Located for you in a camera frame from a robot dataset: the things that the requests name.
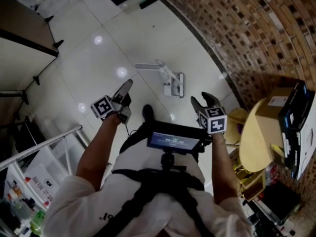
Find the forearm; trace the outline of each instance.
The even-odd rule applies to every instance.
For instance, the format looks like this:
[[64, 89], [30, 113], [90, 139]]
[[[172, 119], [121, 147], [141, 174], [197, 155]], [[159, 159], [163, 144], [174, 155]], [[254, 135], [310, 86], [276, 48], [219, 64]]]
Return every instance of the forearm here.
[[118, 124], [119, 118], [116, 114], [106, 118], [78, 164], [76, 176], [89, 181], [96, 191], [101, 186]]
[[212, 159], [212, 182], [215, 203], [219, 204], [227, 198], [237, 197], [237, 178], [224, 136], [221, 133], [213, 134], [213, 159]]

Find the white stand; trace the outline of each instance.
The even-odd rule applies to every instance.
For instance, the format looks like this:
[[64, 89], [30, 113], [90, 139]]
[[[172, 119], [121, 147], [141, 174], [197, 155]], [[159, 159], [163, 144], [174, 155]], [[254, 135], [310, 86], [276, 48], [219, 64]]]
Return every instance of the white stand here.
[[161, 73], [163, 78], [163, 93], [165, 96], [184, 97], [184, 74], [173, 73], [164, 62], [156, 60], [156, 64], [136, 64], [137, 70], [151, 70]]

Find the display screen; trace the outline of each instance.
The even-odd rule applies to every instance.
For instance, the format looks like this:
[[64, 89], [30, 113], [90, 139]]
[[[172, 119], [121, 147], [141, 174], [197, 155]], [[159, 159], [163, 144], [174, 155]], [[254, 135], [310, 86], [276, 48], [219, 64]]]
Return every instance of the display screen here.
[[152, 145], [179, 148], [184, 150], [192, 150], [198, 142], [199, 139], [187, 138], [158, 132], [153, 133], [151, 140]]

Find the person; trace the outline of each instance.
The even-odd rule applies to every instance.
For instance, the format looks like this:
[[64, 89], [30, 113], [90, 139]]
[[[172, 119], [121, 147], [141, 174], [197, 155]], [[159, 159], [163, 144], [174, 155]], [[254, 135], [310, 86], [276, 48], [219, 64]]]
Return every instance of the person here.
[[[125, 175], [118, 174], [122, 169], [143, 170], [146, 168], [161, 170], [162, 150], [148, 148], [146, 138], [148, 128], [155, 122], [151, 106], [143, 108], [145, 122], [137, 132], [123, 144], [114, 164], [112, 174], [101, 186], [114, 136], [121, 123], [117, 114], [107, 117], [96, 136], [84, 151], [76, 175], [65, 179], [57, 192], [44, 220], [42, 235], [45, 237], [92, 237], [115, 236], [101, 230], [125, 207], [125, 203], [136, 196], [141, 183]], [[197, 222], [188, 215], [174, 197], [158, 193], [142, 210], [135, 212], [123, 229], [117, 231], [120, 237], [247, 237], [252, 236], [249, 224], [237, 197], [237, 178], [227, 152], [222, 133], [212, 134], [212, 182], [214, 197], [203, 191], [188, 188], [194, 198], [197, 217], [202, 219], [207, 233], [201, 234]], [[204, 176], [198, 166], [198, 153], [174, 154], [174, 165], [186, 166], [190, 177], [204, 183]], [[157, 180], [150, 180], [154, 189]], [[114, 229], [119, 228], [116, 220]]]

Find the white tile floor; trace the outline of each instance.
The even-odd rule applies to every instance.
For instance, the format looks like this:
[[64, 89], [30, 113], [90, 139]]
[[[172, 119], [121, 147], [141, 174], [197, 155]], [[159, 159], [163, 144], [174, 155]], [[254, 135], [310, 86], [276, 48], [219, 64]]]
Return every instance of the white tile floor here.
[[[56, 41], [63, 39], [60, 56], [39, 76], [40, 86], [33, 83], [27, 90], [30, 105], [23, 104], [20, 114], [35, 118], [49, 138], [74, 126], [92, 140], [101, 122], [90, 110], [90, 104], [111, 95], [127, 79], [134, 85], [130, 91], [132, 117], [129, 131], [142, 123], [142, 107], [151, 104], [157, 119], [198, 127], [190, 103], [193, 95], [202, 101], [201, 92], [218, 97], [229, 112], [238, 102], [214, 61], [186, 26], [160, 1], [141, 10], [141, 0], [129, 0], [115, 6], [110, 0], [23, 0], [32, 5], [41, 1], [43, 16], [55, 15], [50, 27]], [[134, 69], [136, 63], [164, 61], [175, 72], [186, 76], [186, 97], [166, 97], [159, 73]], [[117, 70], [127, 73], [118, 77]], [[86, 108], [80, 112], [78, 104]], [[123, 139], [124, 126], [116, 135], [110, 162], [114, 163]], [[200, 155], [199, 165], [211, 191], [211, 148]]]

